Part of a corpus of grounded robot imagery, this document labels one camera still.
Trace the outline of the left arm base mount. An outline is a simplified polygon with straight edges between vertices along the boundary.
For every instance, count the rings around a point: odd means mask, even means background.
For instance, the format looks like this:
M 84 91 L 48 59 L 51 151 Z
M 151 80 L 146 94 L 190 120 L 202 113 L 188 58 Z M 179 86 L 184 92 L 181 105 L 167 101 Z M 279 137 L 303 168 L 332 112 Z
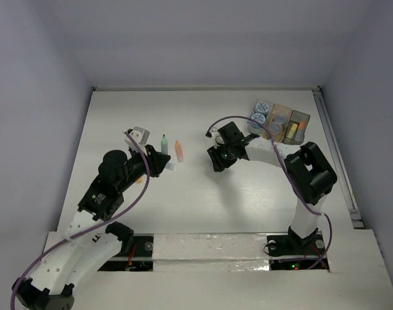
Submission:
M 154 236 L 135 235 L 131 249 L 118 253 L 100 267 L 99 271 L 148 272 L 153 270 Z

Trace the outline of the yellow pencil-shaped highlighter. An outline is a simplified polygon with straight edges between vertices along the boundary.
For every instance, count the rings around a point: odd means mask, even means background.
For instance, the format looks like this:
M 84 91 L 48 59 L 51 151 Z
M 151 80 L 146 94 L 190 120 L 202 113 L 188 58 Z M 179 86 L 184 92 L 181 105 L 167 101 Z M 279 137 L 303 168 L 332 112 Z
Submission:
M 287 133 L 287 136 L 286 136 L 289 140 L 291 140 L 294 137 L 294 135 L 297 131 L 297 127 L 298 127 L 297 123 L 292 123 L 292 125 Z

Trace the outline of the clear jar blue clips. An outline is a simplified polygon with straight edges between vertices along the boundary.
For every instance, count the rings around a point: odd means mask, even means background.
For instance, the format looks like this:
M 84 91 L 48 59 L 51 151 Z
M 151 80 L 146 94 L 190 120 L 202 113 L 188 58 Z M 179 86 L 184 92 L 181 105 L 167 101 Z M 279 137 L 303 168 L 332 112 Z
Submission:
M 273 116 L 273 122 L 274 123 L 278 123 L 278 124 L 280 124 L 282 126 L 284 126 L 286 124 L 287 119 L 288 119 L 287 115 L 285 113 L 282 113 L 282 112 L 277 112 Z

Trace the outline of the blue pencil-shaped highlighter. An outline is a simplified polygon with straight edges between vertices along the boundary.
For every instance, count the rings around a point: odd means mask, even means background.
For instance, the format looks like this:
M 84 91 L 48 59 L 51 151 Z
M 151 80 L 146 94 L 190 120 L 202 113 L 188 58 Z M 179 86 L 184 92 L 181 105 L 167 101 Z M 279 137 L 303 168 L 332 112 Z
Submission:
M 175 164 L 168 162 L 165 166 L 165 169 L 169 170 L 169 171 L 174 171 L 175 170 Z

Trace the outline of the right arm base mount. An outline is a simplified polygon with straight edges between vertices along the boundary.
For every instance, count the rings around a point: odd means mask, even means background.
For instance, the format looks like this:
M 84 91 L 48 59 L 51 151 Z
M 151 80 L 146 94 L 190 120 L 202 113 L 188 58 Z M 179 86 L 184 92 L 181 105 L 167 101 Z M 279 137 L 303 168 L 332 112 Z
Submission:
M 263 247 L 271 271 L 325 270 L 329 271 L 323 236 L 320 232 L 304 247 L 291 242 L 287 234 L 267 236 Z

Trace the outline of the blue lid jar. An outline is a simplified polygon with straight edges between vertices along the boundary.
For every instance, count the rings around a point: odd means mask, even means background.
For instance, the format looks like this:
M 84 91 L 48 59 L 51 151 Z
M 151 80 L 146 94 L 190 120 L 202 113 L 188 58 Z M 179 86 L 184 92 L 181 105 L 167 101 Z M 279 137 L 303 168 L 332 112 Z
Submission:
M 257 101 L 254 105 L 253 112 L 267 116 L 270 113 L 271 108 L 272 105 L 270 105 L 268 102 L 260 100 Z
M 252 134 L 263 135 L 265 124 L 266 116 L 253 112 L 248 120 L 248 131 Z

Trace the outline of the green pencil-shaped highlighter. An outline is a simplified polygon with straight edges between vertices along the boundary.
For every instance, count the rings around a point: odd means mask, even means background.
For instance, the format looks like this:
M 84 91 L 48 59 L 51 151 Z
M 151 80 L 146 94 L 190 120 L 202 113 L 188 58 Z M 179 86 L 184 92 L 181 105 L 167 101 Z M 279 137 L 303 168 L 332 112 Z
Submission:
M 168 155 L 169 154 L 169 147 L 168 147 L 168 141 L 167 141 L 165 134 L 162 136 L 160 146 L 161 146 L 161 153 Z

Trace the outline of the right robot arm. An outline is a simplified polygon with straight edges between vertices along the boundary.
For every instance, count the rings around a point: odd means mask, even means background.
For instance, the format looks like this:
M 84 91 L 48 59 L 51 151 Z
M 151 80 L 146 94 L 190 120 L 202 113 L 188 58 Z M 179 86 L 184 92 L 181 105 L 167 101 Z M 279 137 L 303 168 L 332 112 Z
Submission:
M 295 215 L 288 229 L 288 248 L 294 253 L 309 248 L 317 234 L 323 202 L 337 183 L 337 174 L 318 145 L 314 142 L 285 145 L 258 134 L 245 136 L 234 122 L 219 129 L 210 127 L 206 136 L 213 140 L 207 153 L 215 172 L 230 168 L 238 160 L 282 169 L 297 196 Z

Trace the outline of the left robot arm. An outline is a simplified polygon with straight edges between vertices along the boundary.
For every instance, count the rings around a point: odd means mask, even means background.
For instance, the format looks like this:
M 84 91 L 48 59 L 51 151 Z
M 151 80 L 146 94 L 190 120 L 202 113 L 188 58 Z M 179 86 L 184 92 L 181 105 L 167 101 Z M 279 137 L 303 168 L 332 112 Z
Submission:
M 14 282 L 11 309 L 16 302 L 27 309 L 72 309 L 75 288 L 133 247 L 134 231 L 117 221 L 124 192 L 142 176 L 159 177 L 170 159 L 151 145 L 107 152 L 61 241 Z

